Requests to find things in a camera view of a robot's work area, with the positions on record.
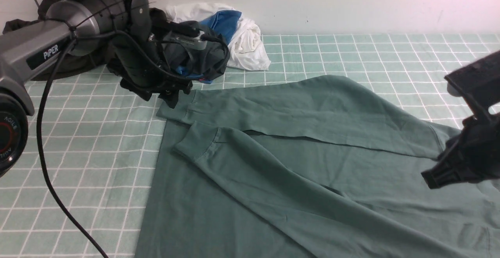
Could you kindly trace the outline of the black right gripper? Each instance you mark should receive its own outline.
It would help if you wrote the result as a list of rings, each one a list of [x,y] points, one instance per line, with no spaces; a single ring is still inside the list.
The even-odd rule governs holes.
[[[459,135],[450,138],[437,164],[421,173],[430,189],[456,183],[480,183],[500,177],[500,117],[490,108],[500,101],[500,52],[445,76],[448,93],[461,97],[472,115]]]

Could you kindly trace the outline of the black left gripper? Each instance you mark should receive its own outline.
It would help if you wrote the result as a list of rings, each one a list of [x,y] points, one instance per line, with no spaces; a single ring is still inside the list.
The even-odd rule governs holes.
[[[152,31],[154,20],[168,21],[151,9],[136,8],[128,13],[129,21],[124,31],[111,37],[115,58],[107,68],[120,76],[120,86],[148,101],[157,94],[170,109],[179,101],[180,92],[190,94],[193,82],[177,75],[163,57],[160,43],[155,43]]]

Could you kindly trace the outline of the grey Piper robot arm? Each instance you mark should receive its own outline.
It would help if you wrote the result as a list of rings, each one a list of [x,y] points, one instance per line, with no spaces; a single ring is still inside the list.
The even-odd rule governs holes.
[[[52,81],[67,55],[84,57],[111,47],[108,70],[120,86],[149,100],[159,94],[174,108],[193,81],[223,75],[228,40],[196,21],[172,23],[151,15],[148,0],[59,0],[37,23],[1,35],[1,175],[20,158],[34,105],[26,82],[44,73]],[[447,141],[437,164],[422,173],[427,186],[499,179],[499,52],[477,59],[445,77],[448,93],[464,99],[472,115]]]

